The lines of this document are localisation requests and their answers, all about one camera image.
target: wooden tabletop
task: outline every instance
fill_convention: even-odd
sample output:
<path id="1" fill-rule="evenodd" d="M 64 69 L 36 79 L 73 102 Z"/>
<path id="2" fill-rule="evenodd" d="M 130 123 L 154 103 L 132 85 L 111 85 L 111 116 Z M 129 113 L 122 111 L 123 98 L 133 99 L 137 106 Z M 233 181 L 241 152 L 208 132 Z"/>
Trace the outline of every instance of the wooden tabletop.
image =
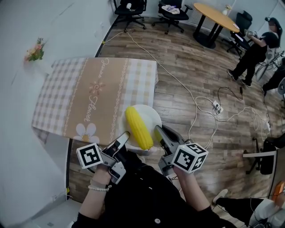
<path id="1" fill-rule="evenodd" d="M 226 29 L 229 29 L 235 33 L 238 33 L 240 30 L 236 28 L 233 24 L 235 24 L 232 19 L 228 16 L 222 14 L 220 11 L 213 9 L 212 7 L 202 4 L 202 3 L 194 3 L 194 7 L 206 17 L 212 19 L 214 22 L 223 26 Z"/>

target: office chair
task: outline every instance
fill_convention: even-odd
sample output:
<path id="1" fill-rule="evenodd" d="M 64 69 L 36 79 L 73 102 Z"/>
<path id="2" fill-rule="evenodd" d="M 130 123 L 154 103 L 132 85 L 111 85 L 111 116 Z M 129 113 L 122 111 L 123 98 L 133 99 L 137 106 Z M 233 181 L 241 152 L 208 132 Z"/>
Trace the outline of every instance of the office chair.
<path id="1" fill-rule="evenodd" d="M 175 5 L 176 8 L 178 8 L 180 10 L 180 14 L 172 14 L 170 12 L 167 12 L 166 10 L 161 8 L 164 5 L 171 5 L 171 6 Z M 161 21 L 157 21 L 157 22 L 152 23 L 152 26 L 155 26 L 155 24 L 158 24 L 158 23 L 168 24 L 168 30 L 165 32 L 165 34 L 167 35 L 169 32 L 170 25 L 174 25 L 175 27 L 179 28 L 180 31 L 183 33 L 184 29 L 181 28 L 178 25 L 178 23 L 180 20 L 188 20 L 189 17 L 186 13 L 189 9 L 192 10 L 192 8 L 190 6 L 188 6 L 188 5 L 185 5 L 185 6 L 186 6 L 186 10 L 182 11 L 181 10 L 182 0 L 162 0 L 162 1 L 160 1 L 159 2 L 159 13 L 162 13 L 163 16 L 160 16 Z"/>
<path id="2" fill-rule="evenodd" d="M 119 22 L 127 21 L 127 24 L 125 26 L 125 32 L 131 22 L 140 24 L 143 26 L 143 29 L 146 29 L 146 26 L 137 20 L 142 19 L 144 21 L 144 17 L 140 16 L 140 14 L 142 14 L 143 11 L 146 10 L 147 0 L 121 0 L 121 3 L 118 7 L 117 7 L 116 0 L 113 0 L 113 2 L 116 8 L 115 14 L 118 15 L 117 19 L 114 22 L 114 26 L 116 26 L 117 23 Z M 132 3 L 131 9 L 127 9 L 126 5 L 128 3 Z"/>
<path id="3" fill-rule="evenodd" d="M 252 140 L 256 141 L 256 153 L 248 154 L 247 151 L 244 151 L 243 154 L 244 158 L 255 158 L 253 165 L 249 171 L 246 171 L 246 174 L 250 174 L 256 164 L 256 170 L 260 170 L 261 174 L 272 174 L 277 159 L 276 149 L 285 147 L 285 133 L 278 138 L 268 137 L 263 143 L 263 150 L 259 149 L 256 138 L 253 138 Z"/>
<path id="4" fill-rule="evenodd" d="M 239 33 L 231 32 L 231 37 L 234 39 L 235 43 L 232 40 L 228 41 L 226 39 L 222 39 L 222 41 L 226 41 L 231 45 L 231 47 L 227 50 L 227 52 L 229 52 L 230 49 L 234 48 L 238 53 L 238 55 L 240 56 L 242 51 L 239 47 L 242 47 L 245 50 L 248 50 L 250 48 L 249 42 L 251 42 L 251 40 L 246 41 L 243 37 L 245 36 L 244 30 L 248 29 L 251 26 L 251 24 L 252 24 L 252 16 L 250 14 L 248 14 L 246 11 L 244 11 L 243 14 L 241 14 L 240 12 L 237 13 L 236 25 L 240 28 L 240 32 Z"/>

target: black pants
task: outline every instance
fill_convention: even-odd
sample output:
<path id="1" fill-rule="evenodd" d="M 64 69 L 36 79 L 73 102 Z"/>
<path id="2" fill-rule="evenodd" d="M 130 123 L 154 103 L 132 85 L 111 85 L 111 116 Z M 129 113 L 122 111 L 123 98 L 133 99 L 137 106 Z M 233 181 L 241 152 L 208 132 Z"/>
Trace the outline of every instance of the black pants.
<path id="1" fill-rule="evenodd" d="M 263 85 L 262 89 L 263 91 L 268 91 L 268 90 L 272 90 L 272 89 L 276 89 L 279 86 L 279 83 L 282 81 L 282 79 L 285 77 L 285 70 L 284 67 L 279 68 L 274 75 L 272 76 L 272 78 Z"/>
<path id="2" fill-rule="evenodd" d="M 232 217 L 237 218 L 248 226 L 253 211 L 262 201 L 263 199 L 252 198 L 250 204 L 250 199 L 219 198 L 216 204 L 224 207 Z"/>
<path id="3" fill-rule="evenodd" d="M 245 77 L 245 83 L 250 85 L 252 82 L 252 78 L 255 72 L 255 66 L 264 61 L 264 55 L 257 55 L 255 50 L 249 49 L 246 51 L 244 56 L 241 58 L 240 62 L 236 65 L 236 68 L 233 70 L 233 76 L 235 79 L 238 79 L 240 75 L 247 69 L 247 75 Z"/>

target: person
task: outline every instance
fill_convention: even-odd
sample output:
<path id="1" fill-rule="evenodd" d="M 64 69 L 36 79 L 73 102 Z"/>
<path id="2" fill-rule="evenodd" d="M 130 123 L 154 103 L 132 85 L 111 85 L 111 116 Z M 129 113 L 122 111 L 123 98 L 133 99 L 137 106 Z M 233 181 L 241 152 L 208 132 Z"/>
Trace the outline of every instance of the person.
<path id="1" fill-rule="evenodd" d="M 244 222 L 248 227 L 285 227 L 285 195 L 278 195 L 276 201 L 269 199 L 225 198 L 227 189 L 222 190 L 214 199 L 213 204 L 224 207 L 234 218 Z"/>
<path id="2" fill-rule="evenodd" d="M 271 77 L 271 79 L 262 86 L 262 91 L 266 95 L 268 90 L 276 89 L 282 79 L 285 78 L 285 57 L 282 58 L 282 65 L 278 67 L 277 71 Z"/>
<path id="3" fill-rule="evenodd" d="M 251 87 L 252 78 L 255 72 L 255 66 L 259 62 L 263 62 L 266 59 L 266 52 L 269 49 L 277 48 L 280 46 L 280 40 L 282 35 L 282 28 L 276 18 L 271 17 L 268 21 L 270 32 L 262 34 L 261 38 L 255 38 L 248 35 L 248 37 L 254 42 L 254 44 L 245 52 L 240 62 L 237 64 L 234 70 L 228 69 L 228 74 L 237 80 L 239 76 L 247 69 L 247 75 L 241 82 L 247 87 Z"/>
<path id="4" fill-rule="evenodd" d="M 185 201 L 168 178 L 142 163 L 136 154 L 125 150 L 124 157 L 126 174 L 117 185 L 109 183 L 111 176 L 105 166 L 97 167 L 91 179 L 96 186 L 89 186 L 72 228 L 235 227 L 212 211 L 193 174 L 174 167 Z M 108 192 L 95 190 L 108 184 L 112 185 Z"/>

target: power strip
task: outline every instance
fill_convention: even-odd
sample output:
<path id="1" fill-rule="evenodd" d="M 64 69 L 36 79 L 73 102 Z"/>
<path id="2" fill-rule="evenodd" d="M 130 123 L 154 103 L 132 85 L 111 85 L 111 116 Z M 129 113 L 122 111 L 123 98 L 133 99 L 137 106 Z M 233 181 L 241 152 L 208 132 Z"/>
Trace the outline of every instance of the power strip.
<path id="1" fill-rule="evenodd" d="M 216 109 L 216 112 L 217 112 L 218 114 L 220 114 L 220 113 L 223 112 L 224 109 L 219 105 L 219 103 L 218 103 L 217 101 L 214 101 L 214 102 L 212 103 L 212 105 L 214 106 L 214 108 Z"/>

